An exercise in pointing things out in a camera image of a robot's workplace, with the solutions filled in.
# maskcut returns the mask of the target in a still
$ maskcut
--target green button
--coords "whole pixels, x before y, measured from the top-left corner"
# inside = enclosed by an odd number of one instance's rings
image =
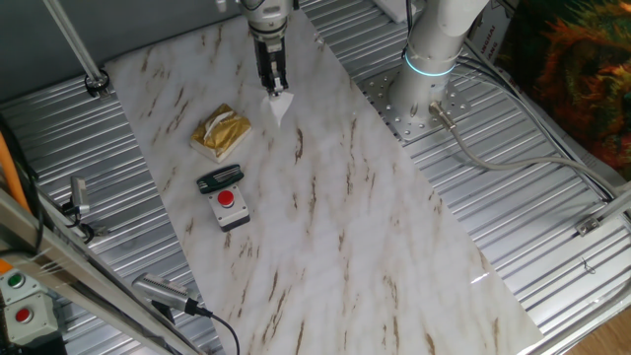
[[[17,273],[9,278],[9,286],[11,287],[20,287],[24,283],[24,276],[22,274]]]

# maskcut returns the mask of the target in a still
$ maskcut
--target red button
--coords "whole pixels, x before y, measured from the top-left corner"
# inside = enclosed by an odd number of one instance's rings
[[[222,207],[229,208],[235,204],[235,196],[228,190],[219,192],[217,201]]]
[[[33,315],[31,314],[31,310],[29,309],[21,309],[16,313],[16,320],[18,322],[29,322],[31,321],[31,319],[33,318]]]

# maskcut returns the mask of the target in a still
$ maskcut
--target aluminum profile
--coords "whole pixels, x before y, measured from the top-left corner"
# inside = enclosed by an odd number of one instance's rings
[[[107,226],[90,249],[131,281],[151,272],[196,289],[158,190],[138,149],[116,93],[92,98],[77,78],[0,106],[39,174],[41,188],[59,204],[70,197],[70,176],[86,178],[93,226]],[[149,354],[153,351],[66,300],[68,354]],[[176,326],[195,344],[223,353],[210,319],[175,312]]]
[[[301,6],[355,82],[400,65],[407,28],[370,0],[306,0]],[[466,79],[456,84],[471,102],[457,122],[473,152],[494,163],[564,156],[567,147],[497,88]],[[40,183],[57,202],[69,177],[87,178],[92,212],[86,220],[109,228],[91,248],[131,281],[149,271],[195,288],[158,191],[115,93],[101,102],[83,78],[0,106],[16,129]],[[584,177],[541,164],[508,172],[472,166],[442,129],[403,147],[494,265],[546,339],[579,321],[629,282],[631,239],[620,220],[582,238],[574,226],[604,205]],[[631,303],[626,298],[571,337],[571,345]],[[150,350],[108,324],[64,303],[69,354],[147,354]],[[176,314],[195,343],[221,351],[206,319]]]

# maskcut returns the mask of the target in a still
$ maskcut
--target wall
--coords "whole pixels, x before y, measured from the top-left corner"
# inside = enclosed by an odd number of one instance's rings
[[[214,0],[61,0],[102,65],[127,51],[234,17]],[[0,1],[0,102],[84,73],[40,0]]]

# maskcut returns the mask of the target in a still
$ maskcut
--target marble surface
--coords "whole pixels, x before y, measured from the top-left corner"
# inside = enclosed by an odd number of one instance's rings
[[[243,18],[106,66],[207,307],[242,353],[515,354],[539,340],[302,12],[286,42],[295,97],[280,131]],[[188,146],[221,103],[253,126],[224,162],[242,165],[251,211],[228,234],[195,185],[218,166]]]

